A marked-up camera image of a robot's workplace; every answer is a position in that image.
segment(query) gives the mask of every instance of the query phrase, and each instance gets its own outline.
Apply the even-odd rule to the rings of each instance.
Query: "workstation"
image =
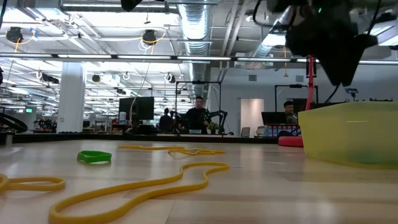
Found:
[[[395,0],[2,3],[2,224],[398,223]]]

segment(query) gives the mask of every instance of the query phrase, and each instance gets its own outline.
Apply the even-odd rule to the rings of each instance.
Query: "table surface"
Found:
[[[121,144],[224,149],[215,156],[185,156],[166,151],[119,149]],[[113,154],[112,163],[76,161],[82,150]],[[2,224],[47,223],[49,208],[72,195],[148,179],[168,177],[189,162],[220,161],[230,169],[210,174],[207,188],[148,200],[113,223],[266,224],[398,223],[398,170],[369,170],[305,158],[302,149],[269,144],[204,144],[132,141],[62,141],[14,144],[0,149],[0,170],[8,177],[64,177],[57,192],[7,191],[1,194]],[[143,192],[199,183],[203,170],[189,168],[182,180],[120,192],[65,210],[87,215],[116,208]]]

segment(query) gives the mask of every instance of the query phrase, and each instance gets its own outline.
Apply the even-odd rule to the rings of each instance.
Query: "chair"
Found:
[[[250,138],[250,127],[242,128],[241,138]]]

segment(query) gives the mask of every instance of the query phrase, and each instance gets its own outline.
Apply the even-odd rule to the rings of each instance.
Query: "yellow rubber band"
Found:
[[[183,146],[165,146],[165,147],[145,147],[145,146],[136,146],[136,145],[122,145],[119,146],[121,149],[142,149],[142,150],[167,150],[168,153],[171,152],[179,152],[188,156],[196,156],[196,155],[214,155],[214,154],[223,154],[224,150],[211,150],[211,149],[185,149]]]
[[[85,200],[93,199],[96,197],[101,197],[101,196],[105,196],[105,195],[109,195],[109,194],[113,194],[113,193],[121,192],[121,191],[125,191],[125,190],[138,189],[141,187],[149,187],[149,186],[153,186],[153,185],[161,185],[161,184],[168,184],[168,183],[175,182],[182,178],[184,169],[193,167],[193,166],[219,166],[219,167],[215,167],[215,168],[208,169],[208,170],[204,171],[204,173],[203,173],[204,181],[200,184],[184,185],[184,186],[178,186],[178,187],[169,187],[169,188],[165,188],[165,189],[153,190],[151,192],[139,195],[136,198],[133,198],[130,201],[126,202],[124,205],[121,205],[120,207],[110,210],[108,212],[99,213],[97,215],[88,215],[88,216],[84,216],[84,217],[74,217],[74,216],[69,216],[69,215],[63,215],[60,213],[60,211],[62,211],[63,209],[65,209],[71,205],[83,202]],[[144,202],[150,198],[159,197],[162,195],[176,194],[176,193],[180,193],[180,192],[189,192],[189,191],[203,189],[208,185],[208,181],[209,181],[208,174],[217,172],[217,171],[221,171],[221,170],[227,170],[227,169],[229,169],[229,165],[224,162],[193,162],[193,163],[189,163],[189,164],[185,164],[185,165],[181,166],[180,173],[177,175],[173,175],[171,177],[155,179],[155,180],[145,180],[145,181],[134,182],[134,183],[130,183],[130,184],[122,184],[122,185],[117,185],[114,187],[107,187],[104,189],[94,190],[94,191],[83,193],[80,195],[75,195],[75,196],[72,196],[70,198],[62,200],[62,201],[56,203],[55,205],[51,206],[50,213],[49,213],[49,223],[50,224],[109,223],[109,222],[114,221],[114,220],[122,217],[123,215],[125,215],[128,211],[130,211],[130,209],[132,209],[137,204]]]
[[[53,182],[54,184],[23,184],[28,182]],[[6,190],[54,191],[65,188],[65,179],[60,177],[11,178],[0,174],[0,193]]]

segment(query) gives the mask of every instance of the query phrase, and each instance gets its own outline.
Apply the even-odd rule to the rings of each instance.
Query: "ceiling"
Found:
[[[74,1],[66,0],[69,4],[107,4],[119,1]],[[175,1],[169,1],[171,12],[177,10]],[[209,54],[214,56],[224,55],[223,44],[226,41],[231,47],[231,55],[249,55],[262,43],[268,30],[258,27],[250,20],[249,10],[253,10],[255,1],[207,1],[210,8],[210,36],[206,40],[210,43]],[[119,8],[112,11],[101,11],[100,7],[90,8],[90,11],[65,11],[51,6],[37,7],[35,10],[9,6],[4,22],[0,29],[0,46],[2,52],[17,53],[42,53],[42,54],[153,54],[153,55],[186,55],[185,38],[182,30],[182,20],[179,14],[165,14],[152,12],[159,7],[158,2],[142,2],[141,12],[122,12]],[[259,15],[266,12],[259,10]],[[267,17],[268,22],[273,22],[277,15]],[[231,33],[226,38],[228,26]],[[21,27],[24,40],[16,46],[6,39],[6,32],[10,27]],[[389,29],[380,32],[380,35],[390,30],[394,34],[395,24]],[[142,34],[145,30],[154,30],[157,38],[156,44],[148,49],[142,45]],[[288,49],[274,47],[271,50],[273,57],[291,57]],[[376,46],[368,49],[363,59],[384,59],[391,55],[387,46]],[[55,77],[62,82],[62,64],[60,61],[40,60],[12,60],[0,58],[0,66],[4,70],[3,76],[7,85],[24,86],[23,88],[3,88],[2,105],[8,108],[16,105],[46,105],[42,106],[40,113],[54,114],[57,112],[59,99],[59,85],[40,81],[41,74]],[[219,67],[218,63],[210,66]],[[173,75],[176,80],[190,81],[189,63],[145,63],[145,62],[85,62],[88,73],[86,89],[85,113],[115,114],[118,107],[118,98],[127,96],[156,96],[160,102],[157,112],[161,114],[163,108],[174,107],[175,84],[169,83],[168,75]],[[303,65],[296,63],[276,63],[267,70],[246,70],[243,68],[228,68],[225,85],[229,83],[248,82],[247,76],[258,74],[261,83],[268,82],[274,77],[283,77],[285,68],[289,73],[288,79],[294,81],[295,74],[300,73]],[[207,80],[217,80],[219,70],[212,68]],[[100,75],[103,81],[93,82],[92,76]],[[126,91],[126,95],[116,93],[113,86],[118,86]],[[178,107],[181,111],[192,106],[194,97],[191,84],[185,86],[178,96]]]

